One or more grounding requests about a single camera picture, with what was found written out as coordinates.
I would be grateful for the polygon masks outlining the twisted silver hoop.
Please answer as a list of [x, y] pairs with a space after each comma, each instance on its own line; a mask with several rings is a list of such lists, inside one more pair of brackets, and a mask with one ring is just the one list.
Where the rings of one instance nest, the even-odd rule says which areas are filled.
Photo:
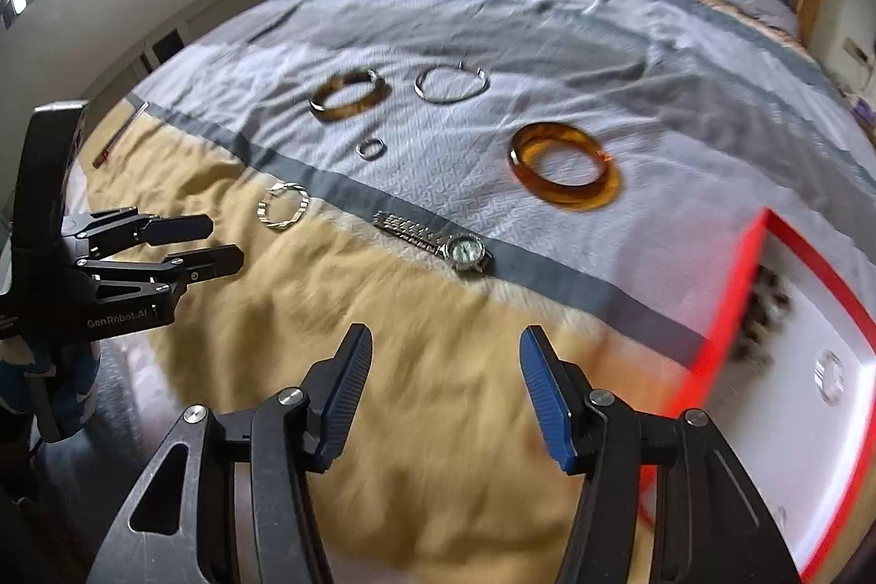
[[255, 208], [263, 227], [282, 233], [298, 224], [310, 206], [310, 194], [303, 185], [278, 181], [264, 191]]
[[836, 352], [823, 351], [815, 360], [814, 383], [828, 406], [838, 406], [845, 393], [845, 372]]

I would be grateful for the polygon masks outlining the silver wristwatch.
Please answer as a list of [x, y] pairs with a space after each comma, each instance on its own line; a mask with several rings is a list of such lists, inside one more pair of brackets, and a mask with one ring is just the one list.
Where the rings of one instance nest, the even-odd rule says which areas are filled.
[[383, 210], [374, 213], [373, 226], [442, 259], [455, 273], [482, 274], [492, 264], [493, 256], [486, 243], [473, 234], [438, 233], [419, 222]]

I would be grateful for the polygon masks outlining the amber orange bangle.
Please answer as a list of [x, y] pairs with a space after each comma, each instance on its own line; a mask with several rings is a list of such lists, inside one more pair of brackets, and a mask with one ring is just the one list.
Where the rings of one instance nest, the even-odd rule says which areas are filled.
[[509, 141], [508, 165], [528, 194], [561, 209], [600, 209], [621, 193], [615, 159], [594, 136], [567, 123], [518, 129]]

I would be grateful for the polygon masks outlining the red shallow box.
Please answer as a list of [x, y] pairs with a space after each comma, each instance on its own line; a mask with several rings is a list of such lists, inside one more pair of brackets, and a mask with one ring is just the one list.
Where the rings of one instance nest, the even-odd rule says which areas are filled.
[[[814, 383], [826, 350], [845, 372], [838, 406]], [[693, 408], [741, 459], [803, 581], [827, 580], [874, 457], [874, 320], [774, 210], [742, 236], [710, 330], [662, 412]]]

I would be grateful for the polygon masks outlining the brown tortoiseshell bangle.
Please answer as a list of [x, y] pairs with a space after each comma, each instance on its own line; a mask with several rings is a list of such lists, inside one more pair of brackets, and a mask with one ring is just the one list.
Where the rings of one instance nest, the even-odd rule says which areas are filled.
[[356, 68], [332, 74], [310, 95], [310, 112], [322, 123], [352, 119], [377, 107], [390, 94], [390, 84], [376, 70]]

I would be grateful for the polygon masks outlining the striped bed duvet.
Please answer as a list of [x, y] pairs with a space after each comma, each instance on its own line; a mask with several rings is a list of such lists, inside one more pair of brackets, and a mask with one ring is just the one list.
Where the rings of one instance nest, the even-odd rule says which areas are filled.
[[[484, 95], [430, 105], [420, 71], [463, 62]], [[376, 70], [377, 107], [322, 123], [310, 95]], [[150, 107], [100, 169], [92, 160]], [[588, 212], [508, 165], [528, 123], [594, 136], [622, 176]], [[278, 181], [310, 194], [276, 233]], [[689, 375], [736, 246], [770, 209], [874, 300], [874, 151], [799, 44], [713, 0], [267, 0], [154, 71], [73, 167], [70, 205], [206, 213], [244, 268], [132, 339], [147, 433], [160, 406], [248, 408], [302, 378], [350, 323], [374, 362], [348, 447], [313, 479], [341, 582], [548, 582], [578, 486], [539, 439], [517, 359], [545, 327], [595, 384], [662, 410]], [[459, 274], [373, 226], [393, 213], [480, 237]]]

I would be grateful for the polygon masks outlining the thin silver bangle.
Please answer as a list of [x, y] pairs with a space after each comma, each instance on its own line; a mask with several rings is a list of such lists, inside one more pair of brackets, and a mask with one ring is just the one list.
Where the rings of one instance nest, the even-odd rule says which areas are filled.
[[490, 77], [480, 67], [466, 63], [436, 63], [420, 71], [414, 92], [430, 105], [454, 105], [471, 101], [490, 89]]

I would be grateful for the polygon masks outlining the wooden nightstand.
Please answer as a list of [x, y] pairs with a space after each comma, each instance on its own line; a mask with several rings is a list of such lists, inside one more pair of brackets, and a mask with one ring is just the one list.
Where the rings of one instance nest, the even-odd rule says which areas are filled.
[[861, 95], [852, 95], [849, 98], [849, 105], [855, 121], [867, 136], [868, 142], [876, 147], [876, 111]]

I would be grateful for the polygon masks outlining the wall socket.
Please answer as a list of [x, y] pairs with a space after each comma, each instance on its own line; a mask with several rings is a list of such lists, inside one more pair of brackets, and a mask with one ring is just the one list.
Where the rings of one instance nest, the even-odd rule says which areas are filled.
[[851, 58], [854, 58], [860, 65], [863, 65], [863, 67], [873, 67], [873, 61], [872, 58], [870, 58], [870, 55], [859, 44], [855, 43], [851, 37], [843, 38], [842, 48], [849, 56], [851, 56]]

